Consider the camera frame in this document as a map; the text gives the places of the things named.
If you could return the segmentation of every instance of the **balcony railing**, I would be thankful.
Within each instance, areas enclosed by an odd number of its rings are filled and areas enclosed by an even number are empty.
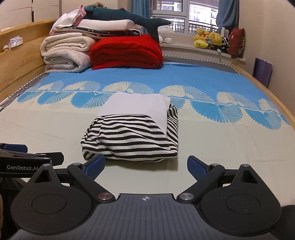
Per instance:
[[[218,27],[213,24],[189,21],[189,33],[197,34],[198,28],[203,28],[205,31],[209,31],[209,32],[215,32],[218,29]]]
[[[169,25],[173,29],[174,32],[184,33],[184,22],[176,22],[170,20],[172,23]],[[189,33],[197,34],[197,29],[203,28],[205,31],[213,32],[218,29],[216,25],[203,23],[203,22],[196,22],[196,21],[189,21]]]
[[[170,20],[171,24],[169,27],[173,29],[174,32],[184,33],[184,22],[174,22]]]

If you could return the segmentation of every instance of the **mattress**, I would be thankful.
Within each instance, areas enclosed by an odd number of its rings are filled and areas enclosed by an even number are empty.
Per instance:
[[[160,69],[42,75],[0,112],[0,142],[26,144],[31,153],[61,151],[62,167],[83,163],[81,138],[113,93],[160,93],[171,97],[178,109],[178,158],[159,163],[107,161],[96,179],[104,188],[115,196],[177,196],[195,183],[186,168],[188,156],[194,155],[225,168],[250,164],[281,205],[295,204],[293,128],[265,94],[233,68],[202,65],[182,61]]]

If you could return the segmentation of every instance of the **striped cloth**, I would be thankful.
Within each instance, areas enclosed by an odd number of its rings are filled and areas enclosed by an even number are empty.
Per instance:
[[[81,140],[86,160],[95,154],[106,159],[159,162],[178,155],[178,114],[170,105],[167,137],[146,115],[98,116]]]

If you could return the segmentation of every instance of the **blue curtain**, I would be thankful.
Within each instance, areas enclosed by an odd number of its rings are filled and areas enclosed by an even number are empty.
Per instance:
[[[150,0],[132,0],[132,13],[139,16],[150,18]]]
[[[218,33],[221,28],[231,32],[234,28],[239,27],[240,0],[219,0],[218,14],[216,24]]]

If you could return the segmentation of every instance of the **blue bedsheet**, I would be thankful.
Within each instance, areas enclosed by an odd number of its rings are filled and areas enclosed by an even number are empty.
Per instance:
[[[165,63],[160,69],[108,68],[82,73],[50,73],[18,99],[39,105],[71,98],[75,108],[102,106],[115,92],[160,93],[181,109],[189,101],[202,116],[219,123],[237,123],[245,112],[268,129],[286,121],[266,95],[239,74],[189,64]]]

